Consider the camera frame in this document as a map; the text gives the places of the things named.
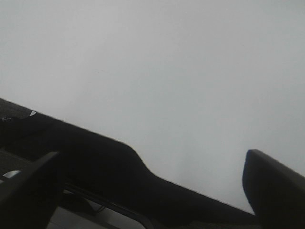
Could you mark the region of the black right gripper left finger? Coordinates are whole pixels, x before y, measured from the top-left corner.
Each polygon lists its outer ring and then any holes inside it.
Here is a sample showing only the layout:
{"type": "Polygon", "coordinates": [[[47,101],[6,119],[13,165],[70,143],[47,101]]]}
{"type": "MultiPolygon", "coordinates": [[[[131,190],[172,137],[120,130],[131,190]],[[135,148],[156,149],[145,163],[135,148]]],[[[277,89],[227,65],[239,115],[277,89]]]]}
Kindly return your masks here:
{"type": "Polygon", "coordinates": [[[45,229],[60,201],[60,153],[50,152],[0,185],[2,229],[45,229]]]}

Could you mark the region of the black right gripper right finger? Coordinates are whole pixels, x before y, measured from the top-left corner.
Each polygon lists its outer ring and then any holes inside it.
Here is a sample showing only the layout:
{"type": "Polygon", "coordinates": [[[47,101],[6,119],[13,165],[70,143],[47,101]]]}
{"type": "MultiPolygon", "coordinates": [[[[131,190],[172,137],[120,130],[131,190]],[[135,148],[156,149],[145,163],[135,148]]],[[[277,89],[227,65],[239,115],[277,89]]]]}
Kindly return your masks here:
{"type": "Polygon", "coordinates": [[[266,153],[246,153],[242,185],[264,229],[305,227],[305,178],[266,153]]]}

